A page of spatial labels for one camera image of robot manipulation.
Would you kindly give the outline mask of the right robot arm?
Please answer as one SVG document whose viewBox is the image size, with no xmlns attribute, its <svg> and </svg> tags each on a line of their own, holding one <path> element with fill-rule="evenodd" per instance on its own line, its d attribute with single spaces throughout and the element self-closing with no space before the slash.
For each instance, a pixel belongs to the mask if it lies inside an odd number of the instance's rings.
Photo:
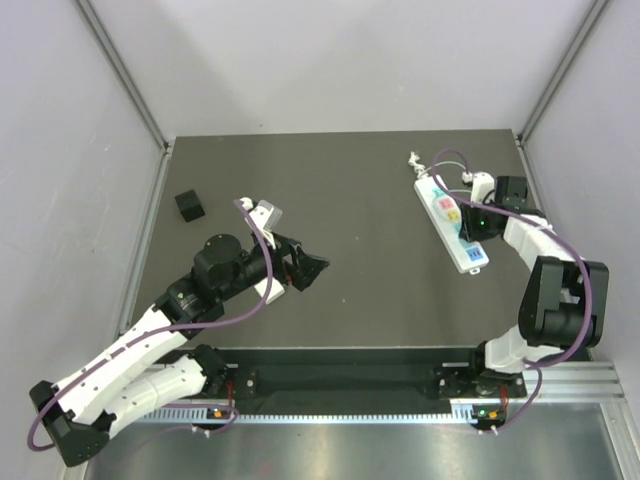
<svg viewBox="0 0 640 480">
<path fill-rule="evenodd" d="M 471 194 L 460 207 L 460 238 L 500 238 L 530 272 L 516 326 L 482 342 L 466 372 L 469 388 L 487 396 L 528 367 L 563 361 L 600 343 L 609 269 L 583 259 L 558 237 L 546 215 L 530 205 L 526 178 L 480 172 L 464 175 L 463 182 Z"/>
</svg>

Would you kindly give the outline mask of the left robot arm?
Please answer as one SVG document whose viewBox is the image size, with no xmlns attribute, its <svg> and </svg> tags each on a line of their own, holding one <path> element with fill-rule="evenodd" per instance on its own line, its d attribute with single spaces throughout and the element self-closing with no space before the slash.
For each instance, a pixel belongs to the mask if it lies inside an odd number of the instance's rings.
<svg viewBox="0 0 640 480">
<path fill-rule="evenodd" d="M 213 347 L 199 345 L 159 371 L 147 370 L 219 320 L 225 301 L 253 289 L 265 306 L 287 287 L 310 287 L 329 265 L 278 234 L 255 240 L 251 250 L 229 234 L 210 237 L 190 272 L 129 331 L 78 372 L 57 382 L 42 380 L 30 390 L 53 449 L 75 467 L 152 411 L 185 397 L 217 396 L 228 386 L 228 367 Z"/>
</svg>

